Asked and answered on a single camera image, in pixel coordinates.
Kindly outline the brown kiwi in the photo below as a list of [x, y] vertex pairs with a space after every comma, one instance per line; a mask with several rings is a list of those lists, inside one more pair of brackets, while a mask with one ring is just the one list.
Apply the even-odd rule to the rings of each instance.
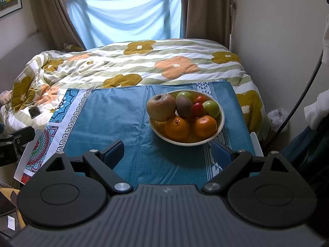
[[192, 115], [192, 101], [185, 96], [176, 99], [177, 113], [181, 118], [187, 119]]

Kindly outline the black phone on bed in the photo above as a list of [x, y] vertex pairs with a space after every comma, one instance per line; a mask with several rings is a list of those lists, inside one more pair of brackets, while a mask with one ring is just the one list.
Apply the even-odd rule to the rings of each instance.
[[38, 108], [38, 106], [33, 106], [33, 107], [30, 107], [28, 109], [28, 112], [30, 114], [30, 117], [32, 119], [36, 118], [37, 116], [39, 116], [41, 114], [41, 111], [40, 109]]

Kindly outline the floral striped duvet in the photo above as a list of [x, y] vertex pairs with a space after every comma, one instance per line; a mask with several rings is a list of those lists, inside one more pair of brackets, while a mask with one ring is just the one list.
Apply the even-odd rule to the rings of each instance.
[[[1, 123], [10, 133], [26, 126], [43, 129], [69, 88], [100, 89], [133, 85], [231, 83], [250, 132], [260, 140], [270, 120], [260, 92], [241, 59], [218, 42], [206, 39], [168, 39], [111, 43], [90, 50], [65, 45], [47, 50], [22, 66], [1, 106]], [[38, 106], [32, 119], [28, 109]]]

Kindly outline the green apple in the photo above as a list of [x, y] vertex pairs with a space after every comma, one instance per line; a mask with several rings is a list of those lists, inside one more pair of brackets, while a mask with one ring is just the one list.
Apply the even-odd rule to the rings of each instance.
[[188, 91], [181, 91], [177, 94], [176, 96], [176, 100], [179, 98], [179, 97], [185, 97], [185, 98], [189, 98], [190, 101], [192, 101], [192, 94]]
[[204, 115], [208, 115], [216, 119], [220, 114], [219, 105], [213, 100], [207, 100], [202, 103]]

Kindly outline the orange front left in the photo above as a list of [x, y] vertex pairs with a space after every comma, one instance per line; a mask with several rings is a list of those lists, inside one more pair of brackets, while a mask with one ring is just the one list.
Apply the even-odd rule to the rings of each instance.
[[177, 142], [185, 141], [189, 136], [190, 125], [181, 117], [172, 117], [164, 125], [164, 133], [167, 138]]

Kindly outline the orange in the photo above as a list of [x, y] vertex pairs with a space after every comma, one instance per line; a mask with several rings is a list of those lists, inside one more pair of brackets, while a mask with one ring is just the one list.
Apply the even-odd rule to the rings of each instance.
[[181, 117], [172, 117], [164, 125], [164, 133], [167, 138], [177, 142], [185, 141], [189, 136], [190, 125]]
[[216, 120], [209, 115], [197, 118], [193, 124], [193, 131], [200, 138], [210, 138], [217, 130], [218, 126]]

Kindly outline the orange front right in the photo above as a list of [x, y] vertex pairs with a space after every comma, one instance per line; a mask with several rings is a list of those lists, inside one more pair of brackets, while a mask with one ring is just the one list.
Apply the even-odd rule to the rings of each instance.
[[209, 115], [197, 118], [193, 124], [193, 131], [200, 138], [210, 138], [217, 130], [218, 126], [216, 120]]

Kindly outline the brown right curtain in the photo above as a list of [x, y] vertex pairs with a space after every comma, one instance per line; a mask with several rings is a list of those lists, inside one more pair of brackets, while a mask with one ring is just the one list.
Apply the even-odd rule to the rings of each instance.
[[230, 45], [231, 0], [181, 0], [185, 38]]

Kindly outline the cream bowl with yellow print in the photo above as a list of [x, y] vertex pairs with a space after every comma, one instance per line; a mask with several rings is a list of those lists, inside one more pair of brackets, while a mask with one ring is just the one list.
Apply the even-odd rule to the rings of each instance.
[[[204, 95], [205, 97], [207, 97], [207, 100], [213, 100], [215, 101], [218, 105], [219, 105], [219, 108], [220, 108], [220, 114], [219, 116], [215, 119], [216, 122], [217, 122], [217, 126], [218, 126], [218, 130], [217, 132], [210, 138], [200, 138], [198, 137], [194, 131], [193, 131], [193, 124], [195, 122], [195, 120], [197, 118], [193, 118], [192, 115], [187, 118], [187, 119], [184, 119], [186, 120], [189, 125], [190, 125], [190, 131], [189, 131], [189, 136], [188, 138], [183, 141], [183, 142], [177, 142], [177, 141], [173, 141], [173, 140], [170, 140], [169, 138], [167, 138], [164, 134], [164, 125], [165, 123], [167, 122], [167, 120], [165, 122], [158, 122], [154, 119], [152, 119], [150, 116], [149, 116], [149, 123], [151, 125], [151, 128], [152, 130], [160, 137], [162, 138], [163, 140], [165, 140], [166, 142], [169, 142], [169, 143], [172, 143], [172, 144], [175, 144], [175, 145], [178, 145], [178, 146], [184, 146], [184, 147], [189, 147], [189, 146], [198, 146], [198, 145], [201, 145], [201, 144], [205, 144], [205, 143], [208, 143], [209, 141], [213, 140], [223, 129], [224, 127], [224, 121], [225, 121], [225, 115], [224, 115], [224, 111], [223, 111], [223, 108], [221, 107], [221, 105], [216, 101], [214, 100], [213, 98], [211, 98], [209, 95], [207, 94], [204, 94], [204, 93], [201, 93], [201, 92], [198, 92], [198, 91], [195, 91], [195, 90], [176, 90], [176, 91], [170, 91], [169, 93], [166, 93], [166, 94], [170, 94], [173, 96], [173, 98], [175, 99], [176, 101], [176, 96], [179, 92], [181, 91], [188, 91], [192, 94], [192, 104], [194, 105], [194, 101], [195, 99], [199, 96], [199, 95]], [[175, 114], [173, 115], [173, 117], [180, 117], [177, 113], [177, 110], [175, 112]]]

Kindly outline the large tan apple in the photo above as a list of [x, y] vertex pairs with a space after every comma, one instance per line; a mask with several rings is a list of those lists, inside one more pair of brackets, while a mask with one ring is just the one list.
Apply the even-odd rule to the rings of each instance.
[[157, 94], [148, 100], [146, 110], [152, 119], [165, 122], [175, 114], [176, 101], [170, 94]]

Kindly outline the brown left curtain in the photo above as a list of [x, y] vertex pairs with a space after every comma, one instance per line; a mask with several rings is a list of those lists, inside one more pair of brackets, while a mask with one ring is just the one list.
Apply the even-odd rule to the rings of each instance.
[[37, 30], [51, 50], [62, 50], [65, 43], [85, 46], [68, 15], [64, 0], [30, 0]]

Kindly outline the blue patterned tablecloth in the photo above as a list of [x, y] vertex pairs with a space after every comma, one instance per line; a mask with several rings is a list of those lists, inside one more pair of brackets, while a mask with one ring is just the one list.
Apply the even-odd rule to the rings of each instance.
[[170, 91], [198, 91], [223, 108], [225, 123], [215, 138], [233, 150], [253, 152], [250, 134], [233, 87], [225, 80], [183, 85], [138, 85], [111, 89], [68, 89], [33, 150], [21, 158], [15, 177], [26, 183], [56, 151], [77, 157], [91, 149], [124, 143], [115, 172], [139, 184], [203, 185], [224, 169], [211, 143], [181, 147], [161, 139], [150, 126], [147, 101]]

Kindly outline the small tangerine back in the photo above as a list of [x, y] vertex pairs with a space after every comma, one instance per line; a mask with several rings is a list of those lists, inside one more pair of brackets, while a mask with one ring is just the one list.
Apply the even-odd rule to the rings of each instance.
[[205, 97], [204, 95], [199, 95], [196, 99], [195, 99], [195, 101], [194, 101], [194, 103], [204, 103], [205, 101], [207, 101], [207, 97]]

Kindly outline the red cherry tomato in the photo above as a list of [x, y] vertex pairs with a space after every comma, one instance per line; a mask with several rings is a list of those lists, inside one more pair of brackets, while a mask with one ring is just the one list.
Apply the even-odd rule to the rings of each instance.
[[192, 107], [192, 117], [199, 118], [204, 114], [204, 107], [202, 103], [194, 103]]

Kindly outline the light blue window cloth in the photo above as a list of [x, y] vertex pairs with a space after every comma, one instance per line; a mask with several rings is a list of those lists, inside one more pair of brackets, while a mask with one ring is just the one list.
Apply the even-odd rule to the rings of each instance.
[[68, 0], [68, 13], [86, 49], [183, 37], [181, 0]]

